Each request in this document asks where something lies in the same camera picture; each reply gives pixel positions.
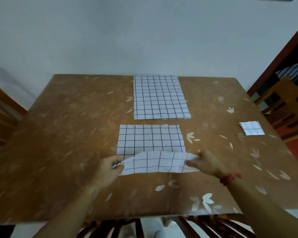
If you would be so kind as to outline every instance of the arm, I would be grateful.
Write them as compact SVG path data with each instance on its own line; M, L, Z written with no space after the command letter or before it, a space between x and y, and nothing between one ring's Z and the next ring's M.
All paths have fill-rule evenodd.
M199 153L199 156L198 160L188 160L186 164L218 179L230 173L212 153L206 151ZM249 187L242 179L236 178L226 187L258 238L298 237L298 219Z
M95 176L91 183L81 189L77 196L57 216L48 221L33 238L75 238L82 228L99 191L112 184L123 171L124 166L119 165L115 169L111 166L121 162L120 156L111 156L99 160Z

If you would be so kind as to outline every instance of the table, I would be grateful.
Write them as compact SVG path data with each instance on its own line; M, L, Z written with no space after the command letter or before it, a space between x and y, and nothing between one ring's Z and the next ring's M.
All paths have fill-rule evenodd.
M187 152L209 149L281 207L298 208L298 162L235 78L179 77L192 119L173 120L134 120L132 80L52 78L0 155L0 223L49 220L62 210L97 161L116 154L120 124L178 124ZM244 136L238 122L249 120L259 121L266 135ZM190 143L191 132L200 141ZM168 185L172 179L179 188ZM160 185L166 186L155 191ZM134 174L102 190L87 219L208 214L202 204L207 193L213 214L240 211L227 189L201 172ZM200 200L196 211L191 197Z

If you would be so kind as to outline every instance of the wall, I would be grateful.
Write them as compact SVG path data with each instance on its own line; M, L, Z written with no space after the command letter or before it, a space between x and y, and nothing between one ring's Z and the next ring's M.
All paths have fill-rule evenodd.
M298 30L298 0L0 0L0 87L29 108L53 74L236 77Z

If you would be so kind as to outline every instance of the forearm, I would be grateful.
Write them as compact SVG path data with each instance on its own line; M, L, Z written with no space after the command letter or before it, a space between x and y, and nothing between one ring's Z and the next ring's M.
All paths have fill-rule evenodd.
M34 238L75 238L98 193L98 189L83 188L62 212L39 230Z
M298 237L298 219L268 197L246 186L241 179L235 179L227 188L258 238Z

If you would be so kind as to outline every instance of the chair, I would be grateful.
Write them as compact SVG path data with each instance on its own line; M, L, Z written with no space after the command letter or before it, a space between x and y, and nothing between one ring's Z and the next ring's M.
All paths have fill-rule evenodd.
M242 214L227 214L227 215L210 215L210 216L169 216L163 218L164 226L168 221L175 221L186 238L199 238L199 234L192 228L187 221L192 221L197 224L210 238L243 238L240 234L247 238L256 238L255 234L246 228L238 225L232 220L247 224ZM144 238L141 221L139 218L130 220L105 220L103 222L93 221L89 226L84 228L77 238L85 237L90 231L94 230L89 238L106 238L112 228L114 228L111 237L117 238L120 228L124 225L135 222L136 237Z
M276 129L289 127L291 133L282 135L284 142L298 139L298 86L295 85L290 77L285 77L263 93L255 104L260 104L272 94L277 94L280 99L262 113L266 116L270 124Z
M23 107L0 89L0 149L26 113Z

